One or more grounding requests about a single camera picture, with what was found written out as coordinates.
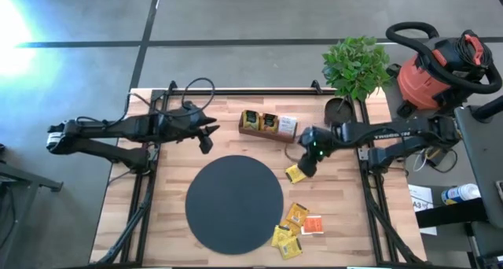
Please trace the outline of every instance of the red shop vacuum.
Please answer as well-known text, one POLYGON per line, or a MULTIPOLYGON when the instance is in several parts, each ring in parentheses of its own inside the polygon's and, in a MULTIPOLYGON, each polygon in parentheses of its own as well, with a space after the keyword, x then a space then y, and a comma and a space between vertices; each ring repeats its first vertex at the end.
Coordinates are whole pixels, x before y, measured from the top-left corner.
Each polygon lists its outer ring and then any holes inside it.
POLYGON ((430 24, 403 22, 389 27, 386 37, 417 52, 402 66, 392 64, 387 68, 402 92, 403 103, 397 110, 401 117, 423 109, 450 115, 471 94, 492 94, 501 88, 491 51, 471 30, 458 39, 447 39, 439 37, 430 24), (406 29, 425 32, 428 41, 422 43, 396 34, 406 29), (484 76, 488 84, 480 82, 484 76))

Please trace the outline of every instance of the plant pot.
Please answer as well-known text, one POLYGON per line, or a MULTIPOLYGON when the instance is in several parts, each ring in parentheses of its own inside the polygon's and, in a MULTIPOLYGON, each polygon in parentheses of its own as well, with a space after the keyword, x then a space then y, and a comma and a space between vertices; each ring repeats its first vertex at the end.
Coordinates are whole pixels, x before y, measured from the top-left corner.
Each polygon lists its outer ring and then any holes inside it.
POLYGON ((329 127, 351 121, 353 109, 345 98, 333 98, 325 104, 325 124, 329 127))

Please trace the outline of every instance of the green plant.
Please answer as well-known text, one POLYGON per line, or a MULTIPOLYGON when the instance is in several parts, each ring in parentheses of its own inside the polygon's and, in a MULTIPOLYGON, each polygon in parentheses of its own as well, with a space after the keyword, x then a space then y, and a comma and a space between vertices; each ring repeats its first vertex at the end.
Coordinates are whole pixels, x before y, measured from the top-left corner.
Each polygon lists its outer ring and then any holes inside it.
POLYGON ((390 57, 375 38, 347 37, 322 56, 323 74, 327 84, 336 88, 336 96, 364 101, 376 88, 391 84, 384 67, 390 57))

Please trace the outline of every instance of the orange tea bag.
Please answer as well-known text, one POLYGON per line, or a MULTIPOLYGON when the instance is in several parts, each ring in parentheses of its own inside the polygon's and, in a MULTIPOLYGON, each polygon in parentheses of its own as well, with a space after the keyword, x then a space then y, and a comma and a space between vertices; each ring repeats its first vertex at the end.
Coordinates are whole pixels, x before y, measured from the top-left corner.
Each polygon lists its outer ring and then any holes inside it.
POLYGON ((302 234, 323 234, 321 216, 308 216, 301 228, 302 234))

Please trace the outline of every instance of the spray can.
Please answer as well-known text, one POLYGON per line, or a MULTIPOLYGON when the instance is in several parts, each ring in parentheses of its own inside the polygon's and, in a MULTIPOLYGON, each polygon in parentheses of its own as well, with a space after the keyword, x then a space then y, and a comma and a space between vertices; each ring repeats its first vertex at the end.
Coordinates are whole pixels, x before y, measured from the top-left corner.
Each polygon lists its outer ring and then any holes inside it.
POLYGON ((445 205, 452 205, 480 197, 479 187, 473 183, 453 187, 442 192, 442 201, 445 205))

